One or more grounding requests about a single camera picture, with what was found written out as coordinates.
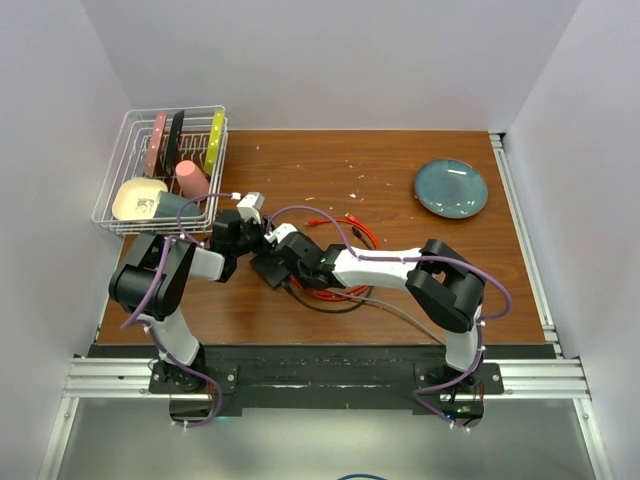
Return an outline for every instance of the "wooden tabletop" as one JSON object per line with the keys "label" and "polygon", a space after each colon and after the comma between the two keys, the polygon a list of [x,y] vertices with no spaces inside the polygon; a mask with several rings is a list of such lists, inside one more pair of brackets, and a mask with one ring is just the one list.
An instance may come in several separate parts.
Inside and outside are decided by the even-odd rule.
{"label": "wooden tabletop", "polygon": [[[485,208],[466,220],[428,212],[415,198],[419,168],[437,158],[475,167],[489,187]],[[265,214],[288,205],[310,205],[334,216],[349,212],[370,228],[383,249],[424,246],[438,238],[469,262],[499,279],[511,292],[513,311],[491,321],[489,343],[543,343],[544,336],[511,213],[486,132],[242,131],[231,132],[222,192],[259,191]],[[234,208],[222,200],[220,208]],[[280,219],[295,224],[321,247],[339,243],[329,225],[304,226],[309,212]],[[126,251],[131,241],[125,242]],[[190,279],[182,310],[203,343],[432,343],[401,317],[376,306],[341,315],[322,314],[273,291],[241,258],[225,284]],[[372,294],[406,310],[441,335],[407,292],[376,288]],[[485,312],[501,310],[500,293],[489,286]],[[141,328],[122,331],[127,318],[109,301],[98,343],[148,343]]]}

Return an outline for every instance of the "teal plate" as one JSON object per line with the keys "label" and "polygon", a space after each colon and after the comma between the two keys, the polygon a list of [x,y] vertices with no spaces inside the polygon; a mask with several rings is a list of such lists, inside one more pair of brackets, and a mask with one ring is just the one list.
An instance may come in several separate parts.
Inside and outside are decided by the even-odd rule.
{"label": "teal plate", "polygon": [[487,203],[487,183],[477,170],[459,160],[440,159],[422,167],[414,182],[418,200],[436,215],[467,218]]}

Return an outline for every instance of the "pink cup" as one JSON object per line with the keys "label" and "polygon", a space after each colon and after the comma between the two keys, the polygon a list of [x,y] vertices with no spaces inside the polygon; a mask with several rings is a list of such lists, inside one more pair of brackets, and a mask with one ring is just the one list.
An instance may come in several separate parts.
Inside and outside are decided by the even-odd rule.
{"label": "pink cup", "polygon": [[176,165],[176,178],[187,198],[201,197],[209,193],[209,182],[204,173],[191,160],[184,160]]}

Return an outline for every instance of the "dish rack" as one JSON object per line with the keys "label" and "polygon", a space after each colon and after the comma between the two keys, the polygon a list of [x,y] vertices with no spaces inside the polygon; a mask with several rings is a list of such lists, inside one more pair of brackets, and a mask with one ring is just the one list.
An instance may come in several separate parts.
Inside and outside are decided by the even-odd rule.
{"label": "dish rack", "polygon": [[[124,182],[135,177],[143,176],[155,118],[156,115],[162,112],[166,112],[168,116],[158,162],[164,163],[165,147],[169,136],[168,132],[171,128],[171,119],[173,115],[180,110],[185,111],[185,117],[178,149],[179,161],[191,160],[196,165],[199,165],[200,168],[203,167],[213,115],[218,111],[224,111],[224,107],[216,105],[194,108],[131,110],[127,112],[122,121],[118,140],[113,155],[111,156],[111,161],[109,162],[109,168],[107,168],[98,200],[91,215],[94,223],[120,235],[140,232],[179,233],[175,219],[118,220],[111,213],[111,207],[118,190]],[[209,193],[220,192],[222,170],[224,168],[225,153],[227,150],[227,137],[227,117],[225,116],[222,134],[220,135],[218,158],[216,159],[211,174]],[[171,193],[176,195],[182,193],[180,185],[174,175],[159,175],[151,178],[165,182]],[[211,230],[213,218],[218,207],[218,198],[210,197],[200,202],[199,206],[202,212],[199,217],[185,217],[181,220],[184,229],[192,233],[209,232]]]}

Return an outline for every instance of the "wire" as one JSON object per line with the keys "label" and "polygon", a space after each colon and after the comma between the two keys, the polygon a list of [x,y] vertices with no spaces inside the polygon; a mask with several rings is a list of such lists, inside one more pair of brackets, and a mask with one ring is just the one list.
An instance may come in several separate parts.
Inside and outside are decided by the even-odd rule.
{"label": "wire", "polygon": [[[190,423],[190,422],[185,421],[185,423],[184,423],[185,428],[194,428],[194,427],[200,427],[202,425],[206,425],[211,420],[213,420],[215,417],[217,417],[218,414],[220,413],[220,410],[222,409],[222,401],[223,401],[223,399],[222,399],[222,388],[220,388],[220,385],[218,384],[218,382],[216,382],[209,375],[206,375],[204,373],[198,372],[197,370],[189,368],[184,363],[179,361],[170,352],[168,352],[167,349],[164,348],[164,346],[160,343],[160,340],[158,340],[158,337],[156,336],[155,332],[153,331],[153,326],[149,322],[145,322],[144,320],[141,320],[140,323],[142,323],[142,324],[144,324],[144,325],[146,325],[147,327],[150,328],[149,334],[151,335],[151,341],[156,346],[158,351],[160,351],[161,353],[163,353],[163,354],[165,354],[167,356],[167,358],[171,361],[171,363],[176,365],[182,371],[184,371],[186,373],[189,373],[189,374],[191,374],[193,376],[196,376],[198,378],[201,378],[202,380],[207,382],[209,385],[212,385],[213,388],[214,388],[214,391],[218,393],[218,401],[215,403],[215,406],[213,406],[213,405],[211,406],[211,409],[209,410],[209,414],[203,420],[199,420],[197,422],[191,422]],[[209,389],[207,389],[207,393],[209,395],[211,395],[211,392],[209,391]]]}
{"label": "wire", "polygon": [[433,338],[436,342],[438,342],[441,345],[444,345],[444,340],[442,340],[440,337],[438,337],[435,333],[433,333],[431,330],[429,330],[429,328],[427,328],[422,322],[420,322],[417,318],[415,318],[414,316],[412,316],[409,312],[406,312],[404,310],[402,310],[400,307],[396,307],[395,305],[393,305],[392,303],[389,302],[385,302],[384,300],[380,300],[378,298],[362,298],[362,297],[356,297],[355,295],[349,295],[347,293],[343,293],[343,292],[339,292],[336,290],[331,290],[333,293],[335,293],[336,295],[342,295],[344,297],[350,298],[352,300],[357,300],[357,299],[361,299],[361,301],[363,302],[370,302],[370,303],[378,303],[380,305],[384,305],[387,308],[390,308],[392,310],[395,310],[396,312],[398,312],[400,315],[402,315],[403,317],[405,317],[407,320],[409,320],[411,323],[413,323],[416,327],[418,327],[420,330],[422,330],[424,333],[426,333],[427,335],[429,335],[431,338]]}
{"label": "wire", "polygon": [[379,477],[378,475],[371,475],[370,473],[352,473],[350,475],[345,475],[344,477],[340,477],[338,480],[349,480],[351,478],[368,478],[370,480],[387,480],[386,478]]}
{"label": "wire", "polygon": [[360,299],[360,301],[358,303],[356,303],[355,305],[352,305],[352,306],[347,307],[347,308],[331,309],[331,308],[322,308],[322,307],[316,307],[315,305],[311,305],[306,300],[304,300],[302,297],[299,297],[293,291],[293,289],[291,288],[291,285],[289,285],[286,281],[282,282],[282,288],[284,288],[285,292],[287,292],[289,295],[291,295],[296,302],[300,303],[301,305],[304,305],[305,307],[307,307],[310,310],[313,310],[315,312],[320,312],[320,313],[349,313],[349,312],[353,312],[354,310],[357,310],[362,305],[364,305],[364,303],[367,301],[367,299],[369,299],[369,296],[371,295],[371,291],[373,290],[373,287],[369,287],[368,290],[367,290],[367,293],[365,294],[364,297],[360,297],[358,295],[350,295],[350,296],[352,296],[354,298]]}
{"label": "wire", "polygon": [[[378,243],[378,239],[376,238],[376,236],[367,227],[365,227],[356,217],[349,214],[346,214],[345,217],[346,218],[338,218],[336,219],[336,221],[339,223],[345,223],[347,225],[350,225],[351,231],[356,236],[356,238],[362,241],[369,250],[376,250],[380,248],[380,244]],[[309,220],[307,222],[307,225],[311,227],[315,227],[317,225],[323,225],[327,223],[330,223],[329,220],[313,219],[313,220]],[[298,288],[303,289],[302,285],[300,285],[300,283],[295,277],[291,277],[291,279],[292,279],[292,282]],[[367,290],[368,290],[368,287],[366,285],[361,285],[359,287],[348,289],[346,293],[350,293],[352,295],[362,295]],[[336,295],[333,295],[327,290],[320,290],[320,291],[305,290],[305,292],[312,297],[315,297],[319,300],[323,300],[326,302],[344,302],[347,300],[344,297],[337,297]]]}
{"label": "wire", "polygon": [[420,257],[404,257],[404,258],[401,258],[401,257],[372,257],[372,256],[368,256],[368,255],[358,255],[358,253],[355,251],[355,249],[353,248],[353,246],[349,242],[349,239],[347,238],[345,233],[340,228],[340,225],[338,225],[338,222],[336,221],[336,219],[333,218],[328,213],[320,210],[319,208],[310,207],[308,205],[292,205],[290,207],[281,208],[276,213],[274,213],[271,216],[271,218],[269,219],[269,222],[267,223],[267,232],[270,232],[273,229],[273,221],[277,217],[279,217],[280,215],[282,215],[282,214],[284,214],[286,212],[292,211],[292,210],[308,210],[308,211],[317,213],[317,214],[322,215],[323,217],[327,218],[334,225],[334,227],[336,227],[336,230],[340,234],[340,237],[342,238],[342,241],[344,242],[344,245],[345,245],[347,251],[349,253],[351,253],[354,257],[356,257],[359,260],[368,260],[368,261],[372,261],[372,262],[401,262],[401,263],[407,263],[407,262],[439,262],[439,263],[448,263],[448,264],[451,264],[451,265],[457,265],[459,267],[463,267],[463,268],[469,270],[471,273],[477,275],[478,277],[482,278],[483,280],[485,280],[485,281],[491,283],[493,286],[495,286],[500,291],[500,293],[502,293],[502,295],[504,296],[504,299],[505,299],[505,307],[501,312],[484,315],[482,317],[482,320],[487,320],[487,319],[490,319],[490,318],[504,317],[505,315],[507,315],[511,311],[511,306],[512,306],[513,302],[511,300],[511,295],[509,295],[509,292],[507,291],[507,289],[498,280],[496,280],[494,277],[492,277],[491,275],[489,275],[485,271],[479,269],[478,267],[475,267],[475,266],[471,265],[470,263],[463,262],[462,260],[457,260],[455,258],[450,258],[450,257],[441,257],[441,256],[436,256],[436,255],[434,255],[434,256],[425,255],[425,256],[420,256]]}
{"label": "wire", "polygon": [[[198,242],[198,240],[193,237],[189,232],[187,232],[184,227],[182,226],[182,221],[181,221],[181,216],[182,213],[184,212],[184,209],[187,207],[187,205],[189,205],[190,203],[197,203],[200,202],[202,200],[204,200],[205,198],[210,198],[210,197],[232,197],[233,195],[230,193],[210,193],[208,195],[203,195],[201,197],[196,197],[193,198],[187,202],[185,202],[185,204],[180,208],[180,210],[178,210],[178,213],[176,214],[176,223],[178,225],[178,229],[180,230],[180,232],[182,232],[182,235],[185,238],[188,238],[190,241],[192,241],[193,243],[195,243],[196,245],[200,245],[200,242]],[[183,370],[184,372],[190,374],[190,375],[194,375],[198,378],[203,379],[205,382],[207,382],[209,385],[212,385],[213,388],[215,389],[215,392],[218,392],[218,402],[215,405],[215,408],[212,407],[209,414],[207,415],[207,417],[204,420],[200,420],[198,422],[193,422],[193,423],[188,423],[185,422],[185,428],[193,428],[193,427],[198,427],[200,425],[205,425],[207,423],[209,423],[213,418],[215,418],[218,413],[220,412],[220,409],[222,408],[222,389],[220,388],[220,385],[218,385],[218,383],[211,377],[209,377],[208,375],[205,375],[204,373],[200,373],[196,370],[193,370],[192,368],[189,368],[188,366],[186,366],[185,364],[183,364],[182,362],[180,362],[177,358],[175,358],[170,352],[168,352],[164,346],[160,343],[160,341],[158,340],[158,338],[156,337],[153,329],[152,329],[152,325],[149,322],[145,322],[142,320],[139,320],[140,314],[142,314],[142,312],[145,311],[145,309],[147,308],[147,305],[149,304],[149,301],[151,300],[151,297],[153,297],[153,295],[156,294],[156,291],[158,290],[158,287],[160,285],[160,282],[162,280],[162,275],[164,273],[164,268],[165,265],[167,263],[167,258],[169,257],[169,251],[171,249],[171,246],[173,244],[173,242],[175,240],[177,240],[178,237],[176,237],[175,235],[170,235],[168,237],[165,238],[164,240],[164,245],[162,246],[162,252],[160,253],[160,260],[158,261],[158,268],[156,269],[156,273],[153,277],[153,280],[151,281],[151,284],[149,285],[149,289],[147,290],[147,293],[144,294],[144,296],[142,297],[142,300],[140,300],[140,303],[138,304],[138,306],[136,307],[136,309],[133,311],[133,313],[129,316],[129,318],[121,325],[120,328],[125,329],[128,327],[131,327],[132,325],[136,325],[136,324],[143,324],[146,325],[147,327],[150,328],[149,333],[151,334],[151,340],[153,341],[153,344],[156,346],[156,348],[166,354],[167,358],[176,366],[178,366],[178,368],[180,368],[181,370]]]}
{"label": "wire", "polygon": [[426,400],[422,399],[420,397],[420,395],[434,393],[434,392],[437,392],[439,390],[450,388],[450,387],[452,387],[454,385],[457,385],[458,383],[463,381],[465,378],[467,378],[469,375],[471,375],[471,373],[473,373],[478,368],[478,366],[480,365],[480,362],[482,361],[482,353],[484,351],[484,346],[483,346],[483,343],[482,343],[482,339],[483,339],[482,327],[484,325],[483,320],[504,317],[505,315],[507,315],[511,311],[511,307],[512,307],[513,302],[511,300],[511,295],[509,295],[509,292],[507,291],[507,289],[498,280],[496,280],[494,277],[492,277],[488,273],[484,272],[483,270],[479,269],[478,267],[475,267],[475,266],[473,266],[473,265],[471,265],[471,264],[469,264],[467,262],[463,262],[461,260],[457,260],[455,258],[441,257],[441,256],[419,256],[419,257],[404,257],[404,258],[401,258],[401,257],[391,257],[391,256],[389,256],[389,257],[372,257],[372,256],[368,256],[368,255],[358,255],[357,252],[354,250],[354,248],[349,243],[349,239],[347,238],[345,233],[342,231],[342,229],[338,225],[338,222],[336,222],[336,220],[333,217],[331,217],[331,215],[329,215],[328,213],[320,210],[319,208],[310,207],[310,206],[307,206],[307,205],[293,205],[293,206],[281,208],[280,210],[278,210],[269,219],[269,223],[267,224],[267,232],[271,231],[271,229],[273,228],[273,221],[278,216],[280,216],[280,215],[282,215],[282,214],[284,214],[286,212],[292,211],[292,210],[308,210],[308,211],[317,213],[319,215],[322,215],[323,217],[328,219],[336,227],[336,230],[338,231],[338,233],[342,237],[342,240],[343,240],[343,242],[345,244],[345,247],[346,247],[347,251],[349,251],[349,253],[351,253],[354,257],[356,257],[359,260],[369,260],[369,261],[375,261],[375,262],[402,262],[402,263],[406,263],[406,262],[441,262],[441,263],[448,263],[448,264],[451,264],[451,265],[457,265],[457,266],[460,266],[460,267],[463,267],[463,268],[469,270],[471,273],[477,275],[481,279],[491,283],[493,286],[495,286],[500,291],[500,293],[502,293],[502,295],[504,296],[504,299],[505,299],[505,307],[504,307],[504,309],[501,312],[484,315],[484,316],[480,317],[480,319],[476,323],[477,334],[478,334],[478,348],[477,348],[476,355],[475,355],[475,357],[473,359],[473,362],[471,363],[469,368],[467,370],[465,370],[464,372],[462,372],[462,374],[460,374],[458,377],[456,377],[455,379],[453,379],[453,380],[451,380],[449,382],[445,382],[445,383],[443,383],[441,385],[434,385],[434,386],[431,386],[431,387],[419,388],[419,389],[417,389],[417,390],[415,390],[413,392],[414,399],[418,403],[420,403],[422,406],[424,406],[429,411],[431,411],[433,414],[437,415],[438,417],[442,418],[443,420],[449,422],[452,427],[455,426],[455,427],[458,427],[458,428],[465,429],[465,431],[468,433],[470,431],[468,427],[465,427],[464,425],[456,422],[455,420],[451,420],[451,419],[447,418],[447,416],[444,414],[444,412],[442,412],[441,410],[437,409],[436,407],[431,405]]}
{"label": "wire", "polygon": [[156,294],[158,287],[160,286],[160,281],[162,280],[162,274],[164,272],[164,267],[167,263],[167,258],[169,257],[169,250],[171,249],[171,244],[178,237],[175,235],[170,235],[164,239],[164,245],[162,246],[162,253],[160,254],[160,261],[158,262],[158,269],[156,270],[156,274],[153,276],[153,280],[151,280],[151,284],[149,285],[149,289],[147,293],[144,294],[142,300],[133,311],[133,313],[125,320],[125,322],[120,326],[121,329],[129,328],[132,325],[135,325],[138,321],[138,317],[144,310],[147,308],[151,297]]}
{"label": "wire", "polygon": [[198,202],[201,202],[202,200],[209,199],[212,197],[233,197],[233,194],[232,193],[208,193],[207,195],[201,195],[199,197],[192,198],[189,201],[184,202],[184,205],[180,207],[180,210],[178,210],[178,213],[176,214],[176,223],[178,224],[178,230],[180,230],[180,233],[184,235],[184,238],[188,238],[191,242],[195,243],[196,245],[200,245],[200,242],[198,241],[198,239],[193,235],[191,235],[189,232],[187,232],[187,230],[182,226],[182,214],[184,213],[185,208],[187,208],[187,206],[190,203],[196,204]]}

